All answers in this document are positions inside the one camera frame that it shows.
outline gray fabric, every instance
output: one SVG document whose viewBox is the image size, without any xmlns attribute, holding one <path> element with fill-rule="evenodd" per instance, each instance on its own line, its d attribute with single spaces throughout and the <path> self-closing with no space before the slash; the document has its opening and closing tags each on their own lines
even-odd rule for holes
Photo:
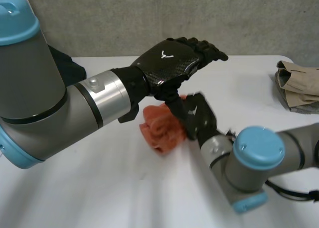
<svg viewBox="0 0 319 228">
<path fill-rule="evenodd" d="M 283 90 L 282 88 L 280 88 L 279 84 L 278 84 L 278 80 L 277 80 L 277 75 L 278 72 L 276 72 L 275 74 L 275 83 L 276 83 L 276 87 L 280 92 L 280 95 L 282 96 L 282 98 L 284 99 L 287 107 L 289 108 L 289 110 L 291 112 L 294 113 L 299 113 L 299 114 L 319 114 L 319 102 L 315 102 L 312 104 L 308 104 L 308 105 L 302 105 L 302 106 L 296 106 L 296 107 L 289 107 L 287 100 L 286 100 L 286 94 L 285 94 L 285 90 Z"/>
</svg>

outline orange towel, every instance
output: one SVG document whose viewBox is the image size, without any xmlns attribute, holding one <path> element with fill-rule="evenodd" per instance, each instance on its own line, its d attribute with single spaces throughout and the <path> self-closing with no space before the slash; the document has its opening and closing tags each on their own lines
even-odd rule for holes
<svg viewBox="0 0 319 228">
<path fill-rule="evenodd" d="M 147 106 L 143 115 L 146 122 L 140 124 L 140 130 L 146 142 L 158 154 L 168 154 L 186 139 L 182 124 L 165 104 Z"/>
</svg>

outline screw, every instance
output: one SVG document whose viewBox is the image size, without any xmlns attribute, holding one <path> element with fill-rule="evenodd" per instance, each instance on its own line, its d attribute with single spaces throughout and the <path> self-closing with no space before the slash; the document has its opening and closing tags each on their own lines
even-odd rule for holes
<svg viewBox="0 0 319 228">
<path fill-rule="evenodd" d="M 243 151 L 246 147 L 247 147 L 247 145 L 242 144 L 242 145 L 241 145 L 241 150 Z"/>
<path fill-rule="evenodd" d="M 97 81 L 97 79 L 95 78 L 92 78 L 90 81 L 89 81 L 90 85 L 91 86 L 97 86 L 99 84 L 99 82 Z"/>
</svg>

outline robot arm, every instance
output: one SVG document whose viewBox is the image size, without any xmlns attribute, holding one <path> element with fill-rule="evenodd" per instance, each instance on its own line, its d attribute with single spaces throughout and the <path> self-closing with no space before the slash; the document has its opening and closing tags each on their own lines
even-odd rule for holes
<svg viewBox="0 0 319 228">
<path fill-rule="evenodd" d="M 197 108 L 198 115 L 188 113 L 188 122 L 184 121 L 187 131 L 198 128 L 193 137 L 197 137 L 199 147 L 191 144 L 195 146 L 191 150 L 198 154 L 194 157 L 206 180 L 214 176 L 212 182 L 218 182 L 236 212 L 244 213 L 266 203 L 267 194 L 262 189 L 265 183 L 289 199 L 319 199 L 318 191 L 291 192 L 268 181 L 273 176 L 319 167 L 318 123 L 281 132 L 248 127 L 232 141 L 217 130 L 216 118 L 203 95 L 187 97 L 185 107 L 189 111 Z"/>
<path fill-rule="evenodd" d="M 29 168 L 115 119 L 133 120 L 145 96 L 185 115 L 177 89 L 228 57 L 207 41 L 167 39 L 131 66 L 65 88 L 26 0 L 0 0 L 0 151 Z"/>
</svg>

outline folded cloth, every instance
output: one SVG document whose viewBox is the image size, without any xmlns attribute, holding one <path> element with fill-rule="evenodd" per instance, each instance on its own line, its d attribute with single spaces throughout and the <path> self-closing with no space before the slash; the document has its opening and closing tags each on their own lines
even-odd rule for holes
<svg viewBox="0 0 319 228">
<path fill-rule="evenodd" d="M 147 106 L 143 115 L 145 123 L 140 124 L 140 130 L 156 153 L 166 155 L 186 139 L 182 124 L 165 104 Z"/>
<path fill-rule="evenodd" d="M 309 104 L 305 104 L 305 105 L 300 105 L 300 106 L 294 106 L 294 107 L 289 107 L 287 99 L 286 99 L 286 94 L 287 92 L 290 91 L 285 91 L 284 89 L 282 89 L 279 85 L 279 80 L 278 78 L 278 72 L 275 74 L 275 83 L 277 86 L 277 89 L 279 90 L 281 96 L 283 97 L 287 107 L 289 108 L 289 110 L 291 112 L 295 112 L 295 113 L 299 113 L 299 114 L 319 114 L 319 102 L 311 102 Z M 301 100 L 303 100 L 304 98 L 302 98 L 303 94 L 298 94 L 298 96 L 301 97 Z"/>
<path fill-rule="evenodd" d="M 276 80 L 285 90 L 289 107 L 319 102 L 319 68 L 301 67 L 294 63 L 279 61 Z"/>
</svg>

